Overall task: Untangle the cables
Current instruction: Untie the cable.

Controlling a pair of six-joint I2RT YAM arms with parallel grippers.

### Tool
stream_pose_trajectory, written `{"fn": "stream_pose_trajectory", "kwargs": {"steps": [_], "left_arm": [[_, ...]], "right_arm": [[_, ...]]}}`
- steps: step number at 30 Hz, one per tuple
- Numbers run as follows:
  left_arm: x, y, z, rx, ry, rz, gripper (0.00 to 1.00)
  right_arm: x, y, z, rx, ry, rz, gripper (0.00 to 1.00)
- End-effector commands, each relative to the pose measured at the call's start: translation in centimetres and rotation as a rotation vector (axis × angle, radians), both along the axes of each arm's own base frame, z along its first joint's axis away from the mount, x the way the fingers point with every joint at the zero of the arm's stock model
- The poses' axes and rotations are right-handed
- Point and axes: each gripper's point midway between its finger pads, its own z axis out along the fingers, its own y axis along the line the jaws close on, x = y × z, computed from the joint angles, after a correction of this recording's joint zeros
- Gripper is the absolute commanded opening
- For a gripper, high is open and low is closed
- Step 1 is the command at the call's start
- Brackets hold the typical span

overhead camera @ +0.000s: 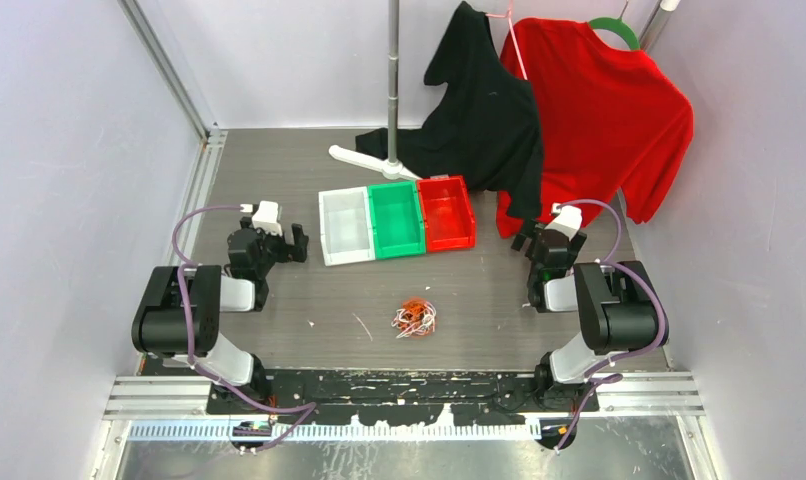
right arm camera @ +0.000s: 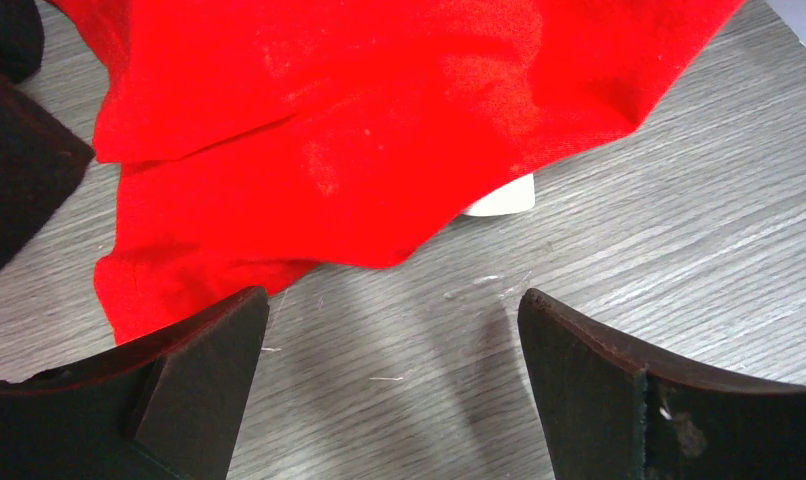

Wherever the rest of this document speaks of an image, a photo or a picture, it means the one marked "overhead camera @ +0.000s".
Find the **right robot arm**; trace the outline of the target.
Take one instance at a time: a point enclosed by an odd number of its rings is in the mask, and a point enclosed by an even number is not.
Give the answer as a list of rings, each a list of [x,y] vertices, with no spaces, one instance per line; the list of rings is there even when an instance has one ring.
[[[539,313],[578,314],[579,332],[545,353],[534,370],[530,395],[550,411],[578,402],[605,366],[653,351],[669,337],[665,310],[644,265],[579,263],[586,239],[582,231],[555,221],[527,220],[512,242],[512,249],[530,261],[530,306]]]

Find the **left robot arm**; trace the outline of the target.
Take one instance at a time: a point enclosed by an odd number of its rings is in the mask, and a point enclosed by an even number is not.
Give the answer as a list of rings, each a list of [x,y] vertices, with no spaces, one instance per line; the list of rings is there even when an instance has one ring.
[[[264,409],[272,395],[261,360],[220,332],[222,313],[260,312],[267,303],[267,276],[278,263],[307,260],[309,237],[291,225],[293,241],[253,227],[250,219],[227,237],[228,263],[181,269],[157,266],[131,325],[134,348],[212,374],[248,413]]]

